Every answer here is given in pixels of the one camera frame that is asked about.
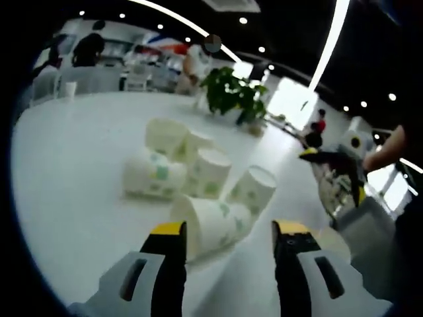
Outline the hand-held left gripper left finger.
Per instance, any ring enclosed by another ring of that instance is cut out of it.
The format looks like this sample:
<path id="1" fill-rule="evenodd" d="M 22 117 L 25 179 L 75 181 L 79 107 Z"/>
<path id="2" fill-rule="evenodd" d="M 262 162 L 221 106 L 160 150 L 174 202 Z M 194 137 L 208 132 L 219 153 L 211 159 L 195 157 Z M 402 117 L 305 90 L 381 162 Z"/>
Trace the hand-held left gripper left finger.
<path id="1" fill-rule="evenodd" d="M 139 251 L 102 274 L 93 296 L 69 305 L 69 315 L 182 316 L 186 249 L 185 221 L 156 226 Z"/>

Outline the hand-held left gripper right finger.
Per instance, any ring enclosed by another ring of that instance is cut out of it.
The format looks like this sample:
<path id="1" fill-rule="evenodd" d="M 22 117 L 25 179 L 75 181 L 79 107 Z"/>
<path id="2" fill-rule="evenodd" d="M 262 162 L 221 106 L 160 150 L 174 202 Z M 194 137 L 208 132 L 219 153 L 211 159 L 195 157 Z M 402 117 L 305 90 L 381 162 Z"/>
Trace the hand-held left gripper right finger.
<path id="1" fill-rule="evenodd" d="M 301 223 L 273 220 L 272 244 L 281 316 L 383 316 L 391 307 Z"/>

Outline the person's right hand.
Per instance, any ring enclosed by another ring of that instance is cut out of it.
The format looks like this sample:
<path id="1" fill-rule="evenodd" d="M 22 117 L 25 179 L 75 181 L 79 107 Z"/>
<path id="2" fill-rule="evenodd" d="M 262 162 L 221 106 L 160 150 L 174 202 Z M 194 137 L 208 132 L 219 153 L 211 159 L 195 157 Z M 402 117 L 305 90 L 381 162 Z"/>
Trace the person's right hand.
<path id="1" fill-rule="evenodd" d="M 368 154 L 363 160 L 363 169 L 370 173 L 392 163 L 392 160 L 395 160 L 395 153 L 392 152 L 388 147 L 384 146 L 380 150 Z"/>

